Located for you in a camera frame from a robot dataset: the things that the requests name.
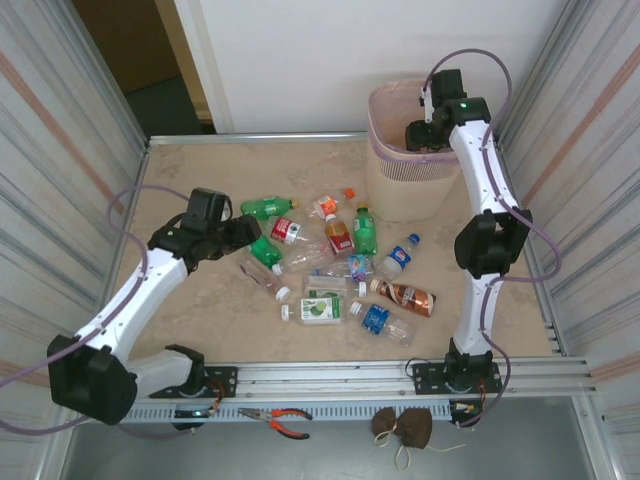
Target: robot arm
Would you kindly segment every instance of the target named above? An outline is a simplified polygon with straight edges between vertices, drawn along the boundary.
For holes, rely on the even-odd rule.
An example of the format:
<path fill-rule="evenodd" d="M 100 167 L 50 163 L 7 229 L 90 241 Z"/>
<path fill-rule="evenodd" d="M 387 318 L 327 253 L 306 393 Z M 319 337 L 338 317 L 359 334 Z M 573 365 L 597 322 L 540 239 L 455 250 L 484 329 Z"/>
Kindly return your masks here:
<path fill-rule="evenodd" d="M 529 229 L 496 198 L 482 155 L 482 139 L 491 116 L 483 98 L 467 98 L 460 70 L 443 70 L 433 75 L 422 92 L 421 103 L 425 105 L 425 120 L 407 127 L 407 148 L 437 151 L 450 147 L 462 168 L 474 215 L 455 240 L 456 261 L 465 270 L 466 293 L 460 321 L 445 356 L 447 381 L 456 390 L 464 391 L 491 374 L 493 354 L 480 325 L 482 301 L 489 283 L 506 275 L 518 259 Z M 530 220 L 531 213 L 517 208 L 507 186 L 493 138 L 489 138 L 485 148 L 502 199 Z M 497 282 L 490 287 L 484 319 L 484 333 L 489 338 L 501 284 Z"/>
<path fill-rule="evenodd" d="M 73 338 L 59 335 L 49 345 L 51 356 L 101 330 L 75 352 L 49 365 L 55 403 L 113 425 L 125 417 L 137 398 L 176 385 L 185 394 L 200 391 L 204 383 L 202 354 L 171 345 L 157 355 L 129 362 L 129 353 L 158 307 L 198 268 L 200 260 L 218 260 L 259 238 L 260 227 L 254 217 L 231 216 L 229 197 L 193 190 L 187 211 L 151 238 L 146 272 L 141 262 L 93 320 Z M 139 289 L 122 308 L 123 299 L 142 275 Z M 120 308 L 113 321 L 103 325 Z"/>

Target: doorway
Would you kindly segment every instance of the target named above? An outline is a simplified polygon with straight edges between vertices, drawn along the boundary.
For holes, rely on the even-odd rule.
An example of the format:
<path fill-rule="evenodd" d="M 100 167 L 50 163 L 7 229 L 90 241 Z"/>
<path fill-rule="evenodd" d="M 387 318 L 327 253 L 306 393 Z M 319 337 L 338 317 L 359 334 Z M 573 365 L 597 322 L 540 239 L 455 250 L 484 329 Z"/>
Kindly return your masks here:
<path fill-rule="evenodd" d="M 173 0 L 72 3 L 145 136 L 215 133 Z"/>

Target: pliers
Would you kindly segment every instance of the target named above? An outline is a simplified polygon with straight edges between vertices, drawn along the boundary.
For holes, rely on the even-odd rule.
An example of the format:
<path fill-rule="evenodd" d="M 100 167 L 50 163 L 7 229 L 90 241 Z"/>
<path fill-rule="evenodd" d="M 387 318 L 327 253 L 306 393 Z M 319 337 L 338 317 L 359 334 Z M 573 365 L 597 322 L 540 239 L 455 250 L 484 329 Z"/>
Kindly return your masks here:
<path fill-rule="evenodd" d="M 299 417 L 304 417 L 307 420 L 313 420 L 313 417 L 303 410 L 298 410 L 297 408 L 287 408 L 285 410 L 272 410 L 271 412 L 267 412 L 265 410 L 258 410 L 256 408 L 239 408 L 238 412 L 246 417 L 253 418 L 254 420 L 262 420 L 263 422 L 268 422 L 271 428 L 279 432 L 280 435 L 284 435 L 287 438 L 291 438 L 293 440 L 306 440 L 307 438 L 309 438 L 308 433 L 292 432 L 291 430 L 287 430 L 282 425 L 280 425 L 280 422 L 274 420 L 275 418 L 284 417 L 285 415 L 297 415 Z"/>

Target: green bottle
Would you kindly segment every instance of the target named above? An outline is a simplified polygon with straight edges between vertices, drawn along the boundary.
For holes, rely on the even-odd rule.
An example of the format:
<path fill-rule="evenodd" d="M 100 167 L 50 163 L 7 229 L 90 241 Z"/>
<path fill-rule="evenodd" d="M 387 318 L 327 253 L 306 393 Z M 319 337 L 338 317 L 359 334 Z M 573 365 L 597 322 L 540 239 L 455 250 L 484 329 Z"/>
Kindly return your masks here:
<path fill-rule="evenodd" d="M 273 245 L 267 237 L 261 235 L 258 240 L 249 246 L 251 254 L 256 257 L 265 267 L 271 269 L 276 263 L 282 260 L 282 253 Z"/>
<path fill-rule="evenodd" d="M 279 217 L 289 210 L 298 207 L 298 201 L 295 199 L 287 200 L 280 197 L 267 197 L 260 200 L 249 200 L 240 205 L 240 210 L 245 215 L 248 213 L 258 220 L 268 220 L 269 217 Z"/>
<path fill-rule="evenodd" d="M 369 213 L 366 203 L 358 204 L 358 213 L 353 219 L 353 236 L 356 242 L 356 251 L 365 255 L 378 253 L 378 241 L 376 240 L 376 224 Z"/>

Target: trash bin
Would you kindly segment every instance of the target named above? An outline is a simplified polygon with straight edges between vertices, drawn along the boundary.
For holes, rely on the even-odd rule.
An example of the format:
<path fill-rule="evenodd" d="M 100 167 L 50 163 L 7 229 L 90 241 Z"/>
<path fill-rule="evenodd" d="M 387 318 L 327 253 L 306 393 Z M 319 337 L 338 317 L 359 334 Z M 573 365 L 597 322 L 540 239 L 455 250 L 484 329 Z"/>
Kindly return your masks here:
<path fill-rule="evenodd" d="M 418 102 L 423 80 L 388 83 L 369 96 L 367 191 L 372 210 L 384 220 L 432 217 L 460 173 L 451 149 L 409 152 L 407 125 L 424 118 Z"/>

